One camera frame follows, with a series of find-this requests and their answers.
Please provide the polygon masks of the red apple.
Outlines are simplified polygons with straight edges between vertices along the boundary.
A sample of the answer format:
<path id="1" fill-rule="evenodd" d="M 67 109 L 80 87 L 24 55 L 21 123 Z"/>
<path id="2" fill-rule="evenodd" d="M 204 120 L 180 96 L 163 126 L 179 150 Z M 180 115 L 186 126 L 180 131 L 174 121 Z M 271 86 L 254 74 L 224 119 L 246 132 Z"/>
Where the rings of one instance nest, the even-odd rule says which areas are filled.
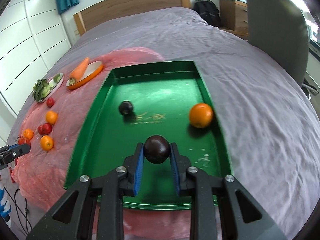
<path id="1" fill-rule="evenodd" d="M 54 106 L 54 103 L 55 103 L 55 101 L 54 101 L 54 99 L 53 99 L 52 97 L 49 97 L 49 98 L 47 99 L 47 101 L 46 101 L 46 105 L 47 105 L 47 107 L 49 107 L 49 108 L 53 107 L 53 106 Z"/>
<path id="2" fill-rule="evenodd" d="M 37 128 L 37 131 L 40 135 L 49 135 L 52 131 L 53 127 L 50 123 L 45 123 L 45 124 L 42 124 L 40 125 L 38 128 Z"/>
<path id="3" fill-rule="evenodd" d="M 23 144 L 28 144 L 29 146 L 31 145 L 30 139 L 28 137 L 20 136 L 17 142 L 19 145 L 23 145 Z"/>

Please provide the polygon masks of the small orange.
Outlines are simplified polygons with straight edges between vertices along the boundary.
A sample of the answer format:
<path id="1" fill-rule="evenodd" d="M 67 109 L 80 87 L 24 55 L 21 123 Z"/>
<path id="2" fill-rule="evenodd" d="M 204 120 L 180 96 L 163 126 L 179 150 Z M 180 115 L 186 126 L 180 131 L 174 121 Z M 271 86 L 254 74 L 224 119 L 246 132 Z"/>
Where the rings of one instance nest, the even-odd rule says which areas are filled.
<path id="1" fill-rule="evenodd" d="M 31 140 L 34 136 L 34 132 L 32 129 L 27 128 L 23 131 L 23 136 Z"/>

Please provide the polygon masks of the large orange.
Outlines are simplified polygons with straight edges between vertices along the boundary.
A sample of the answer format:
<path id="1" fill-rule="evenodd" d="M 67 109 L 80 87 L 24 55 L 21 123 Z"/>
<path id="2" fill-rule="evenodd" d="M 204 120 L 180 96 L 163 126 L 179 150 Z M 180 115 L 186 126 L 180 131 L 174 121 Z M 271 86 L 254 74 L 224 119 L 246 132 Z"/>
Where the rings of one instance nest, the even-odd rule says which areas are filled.
<path id="1" fill-rule="evenodd" d="M 189 123 L 196 128 L 206 128 L 212 122 L 213 116 L 214 112 L 210 105 L 198 103 L 189 111 Z"/>

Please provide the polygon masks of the pink plastic sheet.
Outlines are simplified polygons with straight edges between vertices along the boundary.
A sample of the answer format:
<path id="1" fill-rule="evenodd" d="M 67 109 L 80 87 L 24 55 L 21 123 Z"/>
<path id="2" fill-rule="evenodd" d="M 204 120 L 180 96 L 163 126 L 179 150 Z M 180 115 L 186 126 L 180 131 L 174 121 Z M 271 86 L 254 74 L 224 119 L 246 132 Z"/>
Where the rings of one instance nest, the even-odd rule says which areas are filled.
<path id="1" fill-rule="evenodd" d="M 35 226 L 52 205 L 64 194 L 68 164 L 87 112 L 103 81 L 113 68 L 134 64 L 161 62 L 164 57 L 148 48 L 133 47 L 115 50 L 93 58 L 104 64 L 102 71 L 76 90 L 65 84 L 54 93 L 52 111 L 58 118 L 51 136 L 54 147 L 49 152 L 40 145 L 36 133 L 31 140 L 31 152 L 17 161 L 12 176 L 20 186 L 20 197 L 29 207 L 29 220 Z M 150 239 L 188 238 L 190 211 L 124 211 L 125 234 Z"/>

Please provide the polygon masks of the small dark plum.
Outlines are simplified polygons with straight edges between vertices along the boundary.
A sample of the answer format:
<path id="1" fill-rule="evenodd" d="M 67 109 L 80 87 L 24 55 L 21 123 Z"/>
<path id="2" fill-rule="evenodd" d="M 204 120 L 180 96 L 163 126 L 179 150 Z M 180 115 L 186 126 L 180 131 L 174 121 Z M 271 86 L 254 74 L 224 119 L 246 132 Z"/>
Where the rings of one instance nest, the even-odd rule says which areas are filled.
<path id="1" fill-rule="evenodd" d="M 131 115 L 133 113 L 133 104 L 128 100 L 122 101 L 118 107 L 118 110 L 122 116 Z"/>

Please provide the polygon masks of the green metal tray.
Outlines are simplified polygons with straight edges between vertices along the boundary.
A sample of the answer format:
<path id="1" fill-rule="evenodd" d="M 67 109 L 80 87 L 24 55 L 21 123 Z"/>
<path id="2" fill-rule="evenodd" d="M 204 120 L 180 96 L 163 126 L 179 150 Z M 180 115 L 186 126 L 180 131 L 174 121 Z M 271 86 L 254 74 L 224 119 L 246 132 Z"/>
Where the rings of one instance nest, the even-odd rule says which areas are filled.
<path id="1" fill-rule="evenodd" d="M 131 101 L 133 113 L 118 107 Z M 212 105 L 200 71 L 192 61 L 138 64 L 110 71 L 95 97 L 78 135 L 69 163 L 65 188 L 82 175 L 106 175 L 133 155 L 139 142 L 161 135 L 175 142 L 180 154 L 212 176 L 232 173 L 217 117 L 203 129 L 189 124 L 197 103 Z"/>

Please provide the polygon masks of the bok choy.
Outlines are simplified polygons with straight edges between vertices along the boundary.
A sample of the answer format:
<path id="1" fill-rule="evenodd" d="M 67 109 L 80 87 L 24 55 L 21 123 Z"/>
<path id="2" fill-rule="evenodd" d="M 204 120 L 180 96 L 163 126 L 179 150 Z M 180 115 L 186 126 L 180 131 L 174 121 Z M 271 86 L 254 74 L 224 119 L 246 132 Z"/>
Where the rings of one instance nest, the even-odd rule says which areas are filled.
<path id="1" fill-rule="evenodd" d="M 49 92 L 51 91 L 51 87 L 47 79 L 38 80 L 37 83 L 33 86 L 33 98 L 35 101 L 39 102 L 44 99 Z"/>

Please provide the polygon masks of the small green vegetable piece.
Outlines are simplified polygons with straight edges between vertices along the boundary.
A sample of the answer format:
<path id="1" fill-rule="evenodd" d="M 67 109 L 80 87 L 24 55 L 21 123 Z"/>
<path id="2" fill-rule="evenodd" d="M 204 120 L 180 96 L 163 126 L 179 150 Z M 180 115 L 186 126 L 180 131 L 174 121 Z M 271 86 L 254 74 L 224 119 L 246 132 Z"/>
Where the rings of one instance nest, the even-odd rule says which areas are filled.
<path id="1" fill-rule="evenodd" d="M 54 82 L 58 83 L 61 80 L 62 76 L 63 76 L 62 73 L 56 74 L 53 78 Z"/>

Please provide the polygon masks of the grey bed cover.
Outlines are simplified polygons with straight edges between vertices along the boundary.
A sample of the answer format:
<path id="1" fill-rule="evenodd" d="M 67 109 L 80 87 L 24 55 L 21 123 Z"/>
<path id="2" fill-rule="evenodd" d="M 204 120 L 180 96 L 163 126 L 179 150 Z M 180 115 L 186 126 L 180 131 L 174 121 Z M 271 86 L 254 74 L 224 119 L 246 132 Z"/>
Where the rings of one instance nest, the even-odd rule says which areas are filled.
<path id="1" fill-rule="evenodd" d="M 288 239 L 319 200 L 319 119 L 289 74 L 263 51 L 182 7 L 127 16 L 90 30 L 46 76 L 115 50 L 144 47 L 195 61 L 212 96 L 235 176 Z"/>

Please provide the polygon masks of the orange rimmed white plate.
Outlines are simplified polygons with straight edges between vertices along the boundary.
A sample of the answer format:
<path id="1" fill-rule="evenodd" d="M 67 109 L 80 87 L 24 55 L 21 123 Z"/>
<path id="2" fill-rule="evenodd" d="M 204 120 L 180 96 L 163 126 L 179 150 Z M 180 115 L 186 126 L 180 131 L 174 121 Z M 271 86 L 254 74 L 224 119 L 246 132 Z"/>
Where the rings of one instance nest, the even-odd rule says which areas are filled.
<path id="1" fill-rule="evenodd" d="M 84 84 L 88 83 L 90 80 L 95 78 L 102 70 L 104 64 L 101 61 L 95 61 L 90 63 L 87 66 L 86 71 L 84 72 L 82 78 L 76 82 L 75 84 L 71 85 L 69 81 L 66 82 L 66 87 L 70 90 L 75 90 Z"/>

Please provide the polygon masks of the carrot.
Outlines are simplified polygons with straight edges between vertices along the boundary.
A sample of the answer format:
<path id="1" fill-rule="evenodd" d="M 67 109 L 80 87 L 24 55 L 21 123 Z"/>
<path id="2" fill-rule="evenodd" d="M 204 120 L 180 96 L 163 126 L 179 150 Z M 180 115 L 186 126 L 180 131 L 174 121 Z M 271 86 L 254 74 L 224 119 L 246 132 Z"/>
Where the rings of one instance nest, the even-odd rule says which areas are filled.
<path id="1" fill-rule="evenodd" d="M 69 75 L 69 85 L 73 85 L 81 80 L 89 63 L 89 57 L 85 58 Z"/>

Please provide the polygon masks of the white wardrobe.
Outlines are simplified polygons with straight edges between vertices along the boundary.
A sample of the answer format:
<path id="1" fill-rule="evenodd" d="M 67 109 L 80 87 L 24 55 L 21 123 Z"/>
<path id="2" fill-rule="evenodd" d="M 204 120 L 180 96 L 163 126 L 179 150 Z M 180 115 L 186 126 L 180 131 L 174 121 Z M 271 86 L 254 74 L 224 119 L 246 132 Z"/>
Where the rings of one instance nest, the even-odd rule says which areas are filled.
<path id="1" fill-rule="evenodd" d="M 1 14 L 1 100 L 13 116 L 70 48 L 55 0 L 9 2 Z"/>

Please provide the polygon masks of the black backpack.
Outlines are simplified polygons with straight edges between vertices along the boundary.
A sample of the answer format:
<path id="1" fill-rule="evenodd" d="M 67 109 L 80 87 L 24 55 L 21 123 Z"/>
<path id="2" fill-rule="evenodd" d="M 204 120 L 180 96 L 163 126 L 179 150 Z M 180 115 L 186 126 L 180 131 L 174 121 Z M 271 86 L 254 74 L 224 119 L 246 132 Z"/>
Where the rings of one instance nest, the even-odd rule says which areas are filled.
<path id="1" fill-rule="evenodd" d="M 197 12 L 209 25 L 214 27 L 220 26 L 221 18 L 219 15 L 219 9 L 212 1 L 196 0 L 194 2 L 193 10 Z"/>

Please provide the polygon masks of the wooden headboard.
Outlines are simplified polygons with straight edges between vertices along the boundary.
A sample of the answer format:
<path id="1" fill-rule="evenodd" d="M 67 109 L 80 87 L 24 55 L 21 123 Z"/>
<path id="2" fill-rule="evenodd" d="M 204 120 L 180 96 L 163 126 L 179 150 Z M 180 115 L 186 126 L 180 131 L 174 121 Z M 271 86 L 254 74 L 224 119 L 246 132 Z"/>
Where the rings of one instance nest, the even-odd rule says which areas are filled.
<path id="1" fill-rule="evenodd" d="M 73 15 L 80 36 L 116 18 L 172 7 L 190 8 L 190 0 L 103 0 Z"/>

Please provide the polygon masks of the grey office chair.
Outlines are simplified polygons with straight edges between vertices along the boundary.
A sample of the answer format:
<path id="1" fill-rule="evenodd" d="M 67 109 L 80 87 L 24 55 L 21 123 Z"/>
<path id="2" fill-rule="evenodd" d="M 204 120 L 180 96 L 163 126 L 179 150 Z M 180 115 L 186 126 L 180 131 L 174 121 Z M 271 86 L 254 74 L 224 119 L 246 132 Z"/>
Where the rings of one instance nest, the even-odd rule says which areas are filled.
<path id="1" fill-rule="evenodd" d="M 303 90 L 317 96 L 305 80 L 310 35 L 302 11 L 291 0 L 246 0 L 248 41 L 267 53 Z"/>

